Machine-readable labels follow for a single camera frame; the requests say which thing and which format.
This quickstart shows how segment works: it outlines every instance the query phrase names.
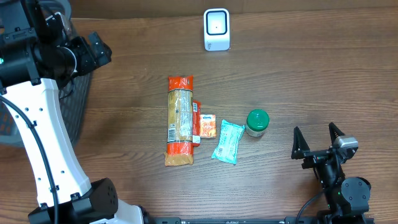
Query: teal pouch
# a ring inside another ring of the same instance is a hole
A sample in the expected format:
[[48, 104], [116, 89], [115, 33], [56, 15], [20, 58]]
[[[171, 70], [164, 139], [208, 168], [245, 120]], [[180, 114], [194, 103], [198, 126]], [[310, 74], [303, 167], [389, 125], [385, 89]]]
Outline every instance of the teal pouch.
[[220, 141], [214, 150], [212, 159], [236, 164], [238, 144], [244, 133], [244, 126], [232, 124], [223, 120], [221, 124]]

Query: red packet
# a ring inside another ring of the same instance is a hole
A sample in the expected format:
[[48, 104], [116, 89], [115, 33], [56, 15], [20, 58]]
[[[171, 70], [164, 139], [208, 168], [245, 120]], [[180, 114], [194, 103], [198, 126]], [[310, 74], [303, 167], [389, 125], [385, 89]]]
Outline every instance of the red packet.
[[193, 136], [192, 144], [195, 147], [200, 146], [200, 106], [201, 103], [197, 100], [193, 101]]

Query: grocery item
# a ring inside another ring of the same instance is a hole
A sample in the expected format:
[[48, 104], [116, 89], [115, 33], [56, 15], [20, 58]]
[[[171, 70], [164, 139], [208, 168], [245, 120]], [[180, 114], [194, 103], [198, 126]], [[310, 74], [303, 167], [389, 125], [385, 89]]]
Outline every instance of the grocery item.
[[253, 110], [246, 120], [246, 132], [252, 137], [262, 136], [269, 124], [267, 112], [261, 109]]
[[211, 158], [236, 164], [238, 144], [239, 140], [242, 138], [243, 132], [244, 126], [232, 124], [223, 120], [221, 123], [220, 141]]
[[193, 76], [169, 77], [166, 166], [193, 164]]
[[200, 137], [215, 138], [217, 136], [216, 115], [201, 114], [200, 115]]
[[195, 147], [200, 146], [200, 107], [201, 103], [197, 100], [193, 101], [193, 136], [192, 144]]

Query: wall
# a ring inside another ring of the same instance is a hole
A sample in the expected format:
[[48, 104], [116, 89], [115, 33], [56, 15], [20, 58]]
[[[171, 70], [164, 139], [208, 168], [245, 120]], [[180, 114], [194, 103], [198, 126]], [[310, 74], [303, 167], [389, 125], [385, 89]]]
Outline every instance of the wall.
[[398, 0], [70, 0], [73, 17], [122, 19], [194, 16], [211, 7], [230, 13], [398, 6]]

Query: spaghetti package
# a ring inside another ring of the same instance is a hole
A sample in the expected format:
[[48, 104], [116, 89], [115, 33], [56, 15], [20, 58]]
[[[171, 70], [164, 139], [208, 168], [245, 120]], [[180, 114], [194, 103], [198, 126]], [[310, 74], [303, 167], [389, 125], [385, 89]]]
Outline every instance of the spaghetti package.
[[193, 101], [193, 146], [200, 146], [200, 107], [201, 103], [197, 100]]
[[166, 166], [193, 164], [193, 76], [169, 77]]

